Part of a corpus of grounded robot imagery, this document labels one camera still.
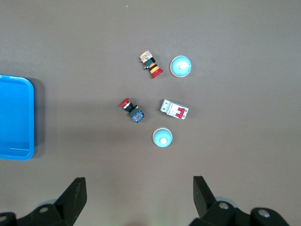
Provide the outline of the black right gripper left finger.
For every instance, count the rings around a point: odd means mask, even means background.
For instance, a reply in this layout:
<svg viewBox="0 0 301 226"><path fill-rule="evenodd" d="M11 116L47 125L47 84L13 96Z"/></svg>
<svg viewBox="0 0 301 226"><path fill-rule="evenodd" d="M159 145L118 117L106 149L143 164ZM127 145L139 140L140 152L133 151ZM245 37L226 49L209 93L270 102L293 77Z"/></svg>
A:
<svg viewBox="0 0 301 226"><path fill-rule="evenodd" d="M2 212L2 226L72 226L87 203L85 178L76 178L53 204L37 207L17 219L13 212Z"/></svg>

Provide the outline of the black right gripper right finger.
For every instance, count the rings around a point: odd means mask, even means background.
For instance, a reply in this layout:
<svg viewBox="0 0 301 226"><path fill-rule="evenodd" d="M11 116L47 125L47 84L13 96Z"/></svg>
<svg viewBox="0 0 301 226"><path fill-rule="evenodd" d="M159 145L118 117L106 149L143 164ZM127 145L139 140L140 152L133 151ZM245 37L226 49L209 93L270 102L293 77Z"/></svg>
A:
<svg viewBox="0 0 301 226"><path fill-rule="evenodd" d="M203 176L193 177L193 200L199 217L191 226L287 226L276 211L254 208L247 214L227 201L217 201Z"/></svg>

